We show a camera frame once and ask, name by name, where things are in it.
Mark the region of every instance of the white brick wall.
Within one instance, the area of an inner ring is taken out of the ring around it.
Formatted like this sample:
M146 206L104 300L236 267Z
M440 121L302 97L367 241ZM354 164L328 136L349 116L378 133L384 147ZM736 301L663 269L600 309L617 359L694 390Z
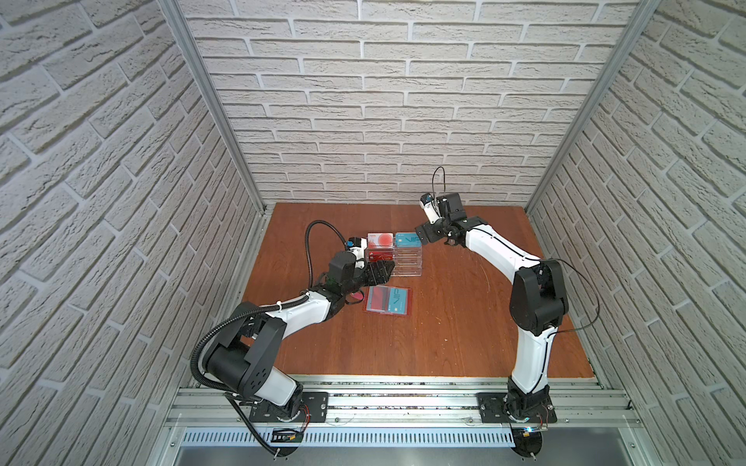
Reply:
M141 465L256 212L156 1L0 25L0 464Z
M523 204L635 6L180 1L270 204L416 202L424 185L374 180L417 163Z
M670 465L746 462L745 25L740 1L663 0L530 216L593 279L593 353Z

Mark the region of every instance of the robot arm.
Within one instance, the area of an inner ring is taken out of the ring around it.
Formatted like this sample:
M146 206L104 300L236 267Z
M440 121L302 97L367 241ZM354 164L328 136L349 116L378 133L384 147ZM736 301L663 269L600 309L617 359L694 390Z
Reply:
M216 327L220 327L219 333L207 350L202 351L204 345L195 347L192 363L204 353L206 372L224 384L220 389L230 389L243 399L263 398L272 403L278 418L293 418L300 409L303 385L274 367L280 344L300 329L332 318L347 303L349 294L389 280L394 262L368 263L363 258L365 248L365 239L350 238L345 250L329 263L326 280L299 298L263 307L241 303L231 318ZM251 346L246 339L254 340ZM198 363L192 364L192 374L198 381L204 377Z
M518 325L518 352L508 381L506 414L525 422L550 403L547 367L552 341L567 313L562 268L523 251L479 217L467 217L458 193L433 198L420 206L428 223L416 228L423 243L445 239L481 255L513 284L510 314Z

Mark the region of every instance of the wooden tabletop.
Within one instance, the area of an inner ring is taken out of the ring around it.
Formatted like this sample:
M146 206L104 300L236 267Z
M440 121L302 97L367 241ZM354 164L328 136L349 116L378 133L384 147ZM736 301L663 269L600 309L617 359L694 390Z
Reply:
M541 256L521 207L466 208L505 238ZM329 221L345 238L368 233L412 232L425 222L417 205L277 204L244 300L274 303L307 288L303 238L313 220ZM316 225L310 236L313 273L328 269L342 249L337 236ZM359 374L507 377L513 371L517 326L508 310L508 279L481 256L462 247L425 245L421 277L392 277L391 286L411 289L408 317L345 306L334 318L283 342L275 365L288 374ZM572 328L565 316L563 329ZM593 377L575 333L558 335L549 377Z

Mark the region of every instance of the metal vent grille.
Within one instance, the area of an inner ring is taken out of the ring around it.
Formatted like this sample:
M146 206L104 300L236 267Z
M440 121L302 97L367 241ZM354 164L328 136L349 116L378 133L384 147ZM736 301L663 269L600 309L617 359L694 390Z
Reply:
M269 442L272 427L257 427ZM189 427L182 447L255 446L257 441L245 428ZM506 427L472 428L376 428L309 427L304 447L514 447ZM288 447L288 444L277 444Z

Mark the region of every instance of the metal corner post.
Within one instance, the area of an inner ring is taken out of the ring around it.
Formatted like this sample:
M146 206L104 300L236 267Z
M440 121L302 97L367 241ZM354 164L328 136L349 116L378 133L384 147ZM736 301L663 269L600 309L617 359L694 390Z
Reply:
M562 138L557 150L554 152L549 166L544 173L544 176L539 181L539 185L531 195L526 207L524 208L527 214L530 214L541 201L544 193L549 189L552 178L560 166L565 161L568 152L575 143L575 140L580 135L580 132L586 127L588 121L590 121L593 113L604 98L606 91L616 79L616 75L619 73L621 66L624 65L624 61L630 55L632 48L634 47L637 39L642 34L645 26L648 25L650 18L658 8L658 4L661 0L640 0L637 4L637 8L632 12L630 21L627 23L627 27L624 28L619 40L614 47L609 59L604 64L601 72L598 74L596 81L593 83L591 90L588 92L586 99L580 105L575 117L570 123L570 127L565 132L565 136Z
M204 97L207 109L215 119L215 126L218 128L223 141L225 141L228 153L231 155L231 159L236 164L236 169L243 183L246 185L251 202L260 215L264 215L266 205L262 201L259 188L257 188L254 177L251 176L251 171L248 169L246 160L243 158L236 134L233 132L233 127L231 127L231 123L228 121L228 115L225 113L220 97L210 79L210 74L207 72L207 67L204 64L204 60L202 60L202 55L199 53L197 41L195 41L189 29L184 12L181 10L178 0L158 0L158 2L160 3L161 10L163 10L163 15L166 17L166 22L168 22L174 34L176 45L181 49L184 61L186 61L186 65L192 72L192 76L197 83L199 91L202 93L202 97Z

